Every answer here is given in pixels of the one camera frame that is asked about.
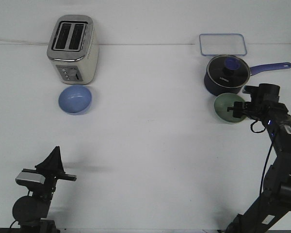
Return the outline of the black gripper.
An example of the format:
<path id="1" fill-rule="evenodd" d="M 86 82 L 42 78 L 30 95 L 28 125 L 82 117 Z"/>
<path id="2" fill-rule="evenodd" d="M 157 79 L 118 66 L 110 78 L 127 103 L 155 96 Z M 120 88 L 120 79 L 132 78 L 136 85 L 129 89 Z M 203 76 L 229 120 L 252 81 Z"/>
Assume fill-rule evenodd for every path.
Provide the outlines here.
<path id="1" fill-rule="evenodd" d="M 265 116 L 271 102 L 279 102 L 280 86 L 270 83 L 261 83 L 255 95 L 250 95 L 251 101 L 235 101 L 227 111 L 232 113 L 234 118 L 242 118 L 245 115 L 250 119 L 262 119 Z"/>
<path id="2" fill-rule="evenodd" d="M 56 191 L 56 184 L 58 180 L 66 181 L 76 181 L 77 176 L 66 174 L 62 159 L 60 147 L 56 146 L 49 156 L 41 163 L 37 164 L 35 168 L 38 170 L 46 171 L 37 171 L 32 169 L 23 169 L 24 172 L 42 174 L 46 180 L 44 184 L 33 184 L 25 186 L 29 192 L 32 192 L 32 196 L 39 198 L 43 201 L 51 201 L 53 194 Z"/>

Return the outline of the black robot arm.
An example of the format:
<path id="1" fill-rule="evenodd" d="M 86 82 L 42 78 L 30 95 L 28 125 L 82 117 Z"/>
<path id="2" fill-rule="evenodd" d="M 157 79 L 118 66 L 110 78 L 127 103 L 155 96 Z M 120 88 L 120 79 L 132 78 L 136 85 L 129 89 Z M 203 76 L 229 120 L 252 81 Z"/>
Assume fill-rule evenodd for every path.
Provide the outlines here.
<path id="1" fill-rule="evenodd" d="M 276 153 L 274 163 L 263 170 L 259 197 L 243 215 L 235 217 L 227 226 L 227 233 L 265 233 L 291 212 L 291 115 L 279 102 L 279 90 L 278 85 L 268 83 L 246 85 L 242 91 L 251 100 L 236 101 L 227 108 L 234 117 L 260 121 Z"/>
<path id="2" fill-rule="evenodd" d="M 20 225 L 21 233 L 59 233 L 54 220 L 47 216 L 58 180 L 76 181 L 77 176 L 64 170 L 60 147 L 56 146 L 49 156 L 35 166 L 22 169 L 15 181 L 28 189 L 13 205 L 12 215 Z"/>

